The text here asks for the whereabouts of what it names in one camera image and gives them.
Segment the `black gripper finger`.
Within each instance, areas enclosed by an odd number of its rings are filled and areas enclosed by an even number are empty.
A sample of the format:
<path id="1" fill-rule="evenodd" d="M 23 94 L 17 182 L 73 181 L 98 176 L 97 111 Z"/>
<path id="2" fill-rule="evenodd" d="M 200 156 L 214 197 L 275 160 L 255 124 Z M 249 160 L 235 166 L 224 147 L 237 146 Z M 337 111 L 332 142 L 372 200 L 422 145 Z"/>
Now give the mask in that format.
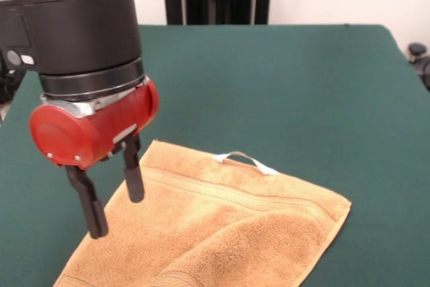
<path id="1" fill-rule="evenodd" d="M 124 175 L 129 199 L 133 203 L 139 203 L 144 200 L 144 185 L 138 159 L 140 148 L 138 135 L 131 134 L 124 139 Z"/>
<path id="2" fill-rule="evenodd" d="M 86 171 L 77 166 L 66 166 L 70 185 L 79 195 L 87 229 L 92 239 L 99 239 L 108 234 L 108 223 L 103 204 L 97 197 L 95 186 Z"/>

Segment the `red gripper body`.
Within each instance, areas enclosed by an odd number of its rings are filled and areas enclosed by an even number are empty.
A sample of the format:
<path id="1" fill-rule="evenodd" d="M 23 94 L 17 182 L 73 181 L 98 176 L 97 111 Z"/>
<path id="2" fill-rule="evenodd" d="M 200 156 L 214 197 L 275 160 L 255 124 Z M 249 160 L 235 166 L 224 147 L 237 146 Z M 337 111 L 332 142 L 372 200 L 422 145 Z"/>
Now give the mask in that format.
<path id="1" fill-rule="evenodd" d="M 159 96 L 148 77 L 142 85 L 108 106 L 94 110 L 89 104 L 78 108 L 67 103 L 43 104 L 30 116 L 35 145 L 58 166 L 86 170 L 113 152 L 129 134 L 138 134 L 156 116 Z"/>

